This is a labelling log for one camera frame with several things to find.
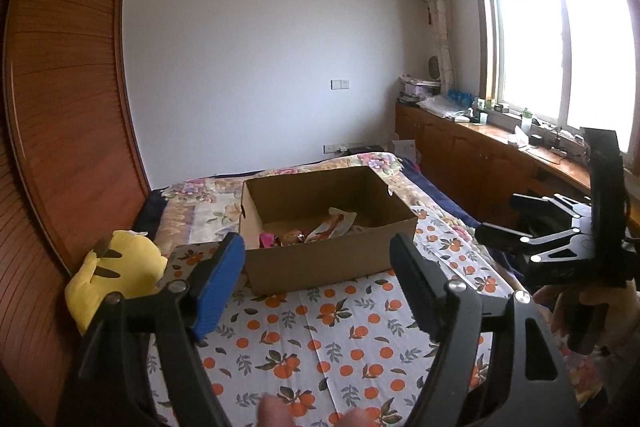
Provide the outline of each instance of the wooden desk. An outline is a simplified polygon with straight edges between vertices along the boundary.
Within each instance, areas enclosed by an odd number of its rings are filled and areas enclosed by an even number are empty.
[[[495,125],[444,120],[417,107],[396,105],[396,133],[413,139],[425,176],[478,221],[514,226],[514,192],[544,196],[590,193],[584,165],[545,148],[507,145],[508,131]],[[640,235],[640,202],[632,198],[629,227]]]
[[[512,134],[501,127],[491,124],[475,125],[472,123],[453,123],[453,125],[465,127],[468,130],[482,134],[483,136],[491,137],[506,146],[508,146],[507,137]],[[533,147],[527,145],[526,147],[517,150],[520,153],[533,158],[540,168],[545,169],[554,176],[557,176],[561,180],[573,185],[584,194],[589,194],[591,188],[589,171],[581,163],[571,161],[567,158],[562,158],[561,156],[553,154],[549,149],[544,147]]]

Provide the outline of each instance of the screw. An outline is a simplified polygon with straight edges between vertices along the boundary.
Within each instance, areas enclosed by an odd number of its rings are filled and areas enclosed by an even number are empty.
[[[122,293],[120,292],[107,293],[104,300],[107,301],[107,304],[116,305],[122,300]]]
[[[463,292],[464,290],[466,290],[466,284],[463,283],[461,280],[458,279],[451,279],[448,283],[447,286],[449,287],[449,289],[452,292]]]
[[[171,293],[182,293],[187,289],[187,283],[182,279],[178,279],[171,281],[166,287]]]
[[[531,302],[531,295],[522,290],[516,291],[516,293],[513,294],[513,297],[516,299],[516,301],[522,304],[529,304]]]

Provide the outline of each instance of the window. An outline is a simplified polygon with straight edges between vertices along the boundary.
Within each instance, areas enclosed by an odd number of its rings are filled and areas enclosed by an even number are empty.
[[[635,151],[637,0],[479,3],[486,33],[481,93],[573,133],[615,129],[622,152]]]

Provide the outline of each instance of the blue gripper pad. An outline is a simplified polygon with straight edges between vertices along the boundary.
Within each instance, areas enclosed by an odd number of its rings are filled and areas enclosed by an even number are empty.
[[[237,233],[231,232],[226,234],[213,257],[199,263],[191,272],[188,279],[190,295],[195,299],[197,309],[191,331],[197,342],[216,329],[242,266],[244,241]]]

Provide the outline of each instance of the pikachu plush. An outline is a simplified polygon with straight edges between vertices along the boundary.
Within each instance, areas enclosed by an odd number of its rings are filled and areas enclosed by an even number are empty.
[[[156,293],[166,261],[150,239],[130,230],[116,230],[111,240],[98,241],[65,288],[66,306],[80,333],[108,293],[128,299]]]

